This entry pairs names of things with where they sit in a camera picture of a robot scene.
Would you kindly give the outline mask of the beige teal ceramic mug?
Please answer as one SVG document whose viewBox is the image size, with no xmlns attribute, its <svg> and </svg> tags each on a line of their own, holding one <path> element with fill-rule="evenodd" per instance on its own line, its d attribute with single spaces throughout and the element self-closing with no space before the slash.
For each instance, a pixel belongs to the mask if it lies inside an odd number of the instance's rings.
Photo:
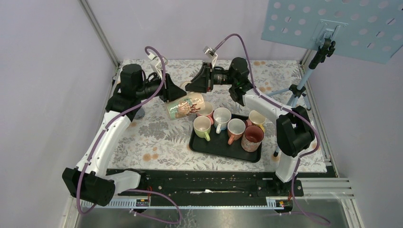
<svg viewBox="0 0 403 228">
<path fill-rule="evenodd" d="M 165 104 L 170 119 L 179 119 L 205 109 L 206 102 L 202 93 L 188 92 L 174 101 Z"/>
</svg>

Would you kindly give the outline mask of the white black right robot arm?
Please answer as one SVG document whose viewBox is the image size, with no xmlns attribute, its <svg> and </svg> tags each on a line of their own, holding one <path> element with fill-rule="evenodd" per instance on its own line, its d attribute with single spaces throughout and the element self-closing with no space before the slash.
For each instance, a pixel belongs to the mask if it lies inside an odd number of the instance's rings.
<svg viewBox="0 0 403 228">
<path fill-rule="evenodd" d="M 203 62 L 190 82 L 184 82 L 182 87 L 187 92 L 207 93 L 215 85 L 229 85 L 234 102 L 257 111 L 275 125 L 282 155 L 275 171 L 278 179 L 273 181 L 272 188 L 277 195 L 284 196 L 291 190 L 290 181 L 297 175 L 301 152 L 315 139 L 315 129 L 304 107 L 284 105 L 259 91 L 249 68 L 250 62 L 241 57 L 234 58 L 228 69 Z"/>
</svg>

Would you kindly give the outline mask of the grey ceramic mug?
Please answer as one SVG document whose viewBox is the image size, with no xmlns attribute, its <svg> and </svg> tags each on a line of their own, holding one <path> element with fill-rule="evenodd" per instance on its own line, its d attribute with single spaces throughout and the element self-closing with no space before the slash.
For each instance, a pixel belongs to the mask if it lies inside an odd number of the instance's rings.
<svg viewBox="0 0 403 228">
<path fill-rule="evenodd" d="M 140 108 L 140 109 L 136 112 L 134 118 L 135 118 L 136 120 L 140 120 L 140 119 L 143 119 L 144 116 L 145 116 L 145 110 L 144 110 L 143 108 Z"/>
</svg>

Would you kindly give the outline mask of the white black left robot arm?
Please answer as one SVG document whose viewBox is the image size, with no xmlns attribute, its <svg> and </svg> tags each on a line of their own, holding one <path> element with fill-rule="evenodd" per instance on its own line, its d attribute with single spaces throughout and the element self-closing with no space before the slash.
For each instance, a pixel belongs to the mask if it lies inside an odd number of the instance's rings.
<svg viewBox="0 0 403 228">
<path fill-rule="evenodd" d="M 161 79 L 156 72 L 148 77 L 139 64 L 122 67 L 120 83 L 108 100 L 102 124 L 83 158 L 75 168 L 65 168 L 62 179 L 71 196 L 99 206 L 109 204 L 114 195 L 130 189 L 135 195 L 147 191 L 147 183 L 135 170 L 107 175 L 112 153 L 123 132 L 141 109 L 142 101 L 153 94 L 164 102 L 186 95 L 169 74 Z"/>
</svg>

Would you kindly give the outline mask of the salmon pink ceramic mug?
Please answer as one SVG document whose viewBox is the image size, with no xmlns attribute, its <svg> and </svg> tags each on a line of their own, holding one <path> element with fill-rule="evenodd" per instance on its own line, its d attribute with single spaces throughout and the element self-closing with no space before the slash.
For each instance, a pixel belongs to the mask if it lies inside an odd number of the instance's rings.
<svg viewBox="0 0 403 228">
<path fill-rule="evenodd" d="M 209 103 L 207 101 L 205 101 L 204 104 L 205 104 L 205 108 L 200 110 L 197 113 L 197 116 L 205 116 L 205 117 L 209 118 L 211 125 L 213 125 L 213 123 L 214 123 L 214 120 L 213 120 L 213 111 L 214 111 L 213 106 L 212 106 L 211 103 Z"/>
</svg>

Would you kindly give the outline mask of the green ceramic mug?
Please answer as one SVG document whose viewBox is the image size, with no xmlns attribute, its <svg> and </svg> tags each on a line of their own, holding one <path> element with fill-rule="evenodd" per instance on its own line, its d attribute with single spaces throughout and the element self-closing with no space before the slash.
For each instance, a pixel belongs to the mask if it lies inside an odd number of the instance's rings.
<svg viewBox="0 0 403 228">
<path fill-rule="evenodd" d="M 206 116 L 198 116 L 193 121 L 193 129 L 196 135 L 200 138 L 210 141 L 211 121 Z"/>
</svg>

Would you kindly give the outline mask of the yellow ceramic mug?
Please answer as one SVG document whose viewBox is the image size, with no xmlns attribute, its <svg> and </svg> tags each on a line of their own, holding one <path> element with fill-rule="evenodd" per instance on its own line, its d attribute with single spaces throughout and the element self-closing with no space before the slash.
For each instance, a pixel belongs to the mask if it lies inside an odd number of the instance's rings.
<svg viewBox="0 0 403 228">
<path fill-rule="evenodd" d="M 266 121 L 266 117 L 257 112 L 256 110 L 252 110 L 249 113 L 248 121 L 257 127 L 259 127 L 263 132 L 265 132 L 264 123 Z"/>
</svg>

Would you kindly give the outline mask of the brown ceramic mug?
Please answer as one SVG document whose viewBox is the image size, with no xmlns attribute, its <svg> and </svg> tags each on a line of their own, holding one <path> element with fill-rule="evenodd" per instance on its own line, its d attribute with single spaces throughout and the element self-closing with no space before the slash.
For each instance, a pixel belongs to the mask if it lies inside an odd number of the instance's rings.
<svg viewBox="0 0 403 228">
<path fill-rule="evenodd" d="M 228 145 L 232 145 L 234 141 L 240 139 L 246 129 L 245 122 L 241 119 L 234 118 L 228 122 L 227 133 L 229 136 Z"/>
</svg>

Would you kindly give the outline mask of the blue white ceramic mug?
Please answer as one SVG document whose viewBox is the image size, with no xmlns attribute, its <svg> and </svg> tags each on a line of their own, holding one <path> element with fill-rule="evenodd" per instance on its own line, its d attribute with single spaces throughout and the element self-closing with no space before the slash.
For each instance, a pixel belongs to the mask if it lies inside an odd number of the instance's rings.
<svg viewBox="0 0 403 228">
<path fill-rule="evenodd" d="M 213 112 L 213 125 L 217 134 L 227 129 L 231 117 L 230 110 L 225 107 L 219 107 Z"/>
</svg>

